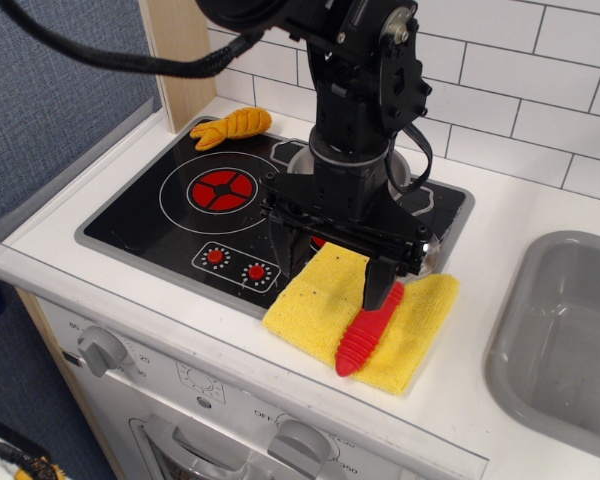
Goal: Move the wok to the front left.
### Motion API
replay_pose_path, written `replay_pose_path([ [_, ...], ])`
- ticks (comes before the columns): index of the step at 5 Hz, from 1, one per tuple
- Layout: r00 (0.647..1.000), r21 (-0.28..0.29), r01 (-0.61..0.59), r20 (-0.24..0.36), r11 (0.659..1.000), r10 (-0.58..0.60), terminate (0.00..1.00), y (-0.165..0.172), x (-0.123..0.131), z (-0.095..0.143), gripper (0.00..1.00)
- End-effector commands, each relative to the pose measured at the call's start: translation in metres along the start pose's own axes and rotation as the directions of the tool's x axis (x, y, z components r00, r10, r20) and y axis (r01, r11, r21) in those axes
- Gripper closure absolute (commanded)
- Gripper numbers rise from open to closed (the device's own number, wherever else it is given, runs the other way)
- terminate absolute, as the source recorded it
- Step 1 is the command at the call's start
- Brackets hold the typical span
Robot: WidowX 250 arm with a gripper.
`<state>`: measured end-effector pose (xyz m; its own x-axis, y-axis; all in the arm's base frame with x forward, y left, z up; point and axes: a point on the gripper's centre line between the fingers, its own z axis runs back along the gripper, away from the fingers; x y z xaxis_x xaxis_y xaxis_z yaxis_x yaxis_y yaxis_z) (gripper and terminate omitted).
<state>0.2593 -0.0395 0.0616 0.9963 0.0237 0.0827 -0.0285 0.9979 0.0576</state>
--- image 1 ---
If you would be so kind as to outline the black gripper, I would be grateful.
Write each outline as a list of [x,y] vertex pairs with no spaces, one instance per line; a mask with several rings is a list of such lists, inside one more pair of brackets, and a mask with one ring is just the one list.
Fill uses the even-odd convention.
[[313,174],[286,169],[260,180],[276,262],[284,276],[296,276],[309,259],[313,237],[359,253],[369,258],[362,307],[379,310],[396,276],[419,274],[429,242],[428,227],[392,198],[387,182],[406,196],[420,190],[429,175],[411,176],[401,187],[391,173],[390,146],[364,156],[308,147]]

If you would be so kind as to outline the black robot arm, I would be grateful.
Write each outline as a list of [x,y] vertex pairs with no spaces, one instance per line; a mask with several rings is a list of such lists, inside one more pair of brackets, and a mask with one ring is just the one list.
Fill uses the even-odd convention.
[[302,269],[312,237],[364,255],[363,306],[379,309],[400,277],[418,274],[433,234],[396,203],[422,187],[397,180],[394,145],[415,127],[430,86],[415,54],[413,1],[203,1],[204,15],[245,35],[277,27],[306,42],[317,95],[308,148],[313,169],[267,174],[262,213],[281,272]]

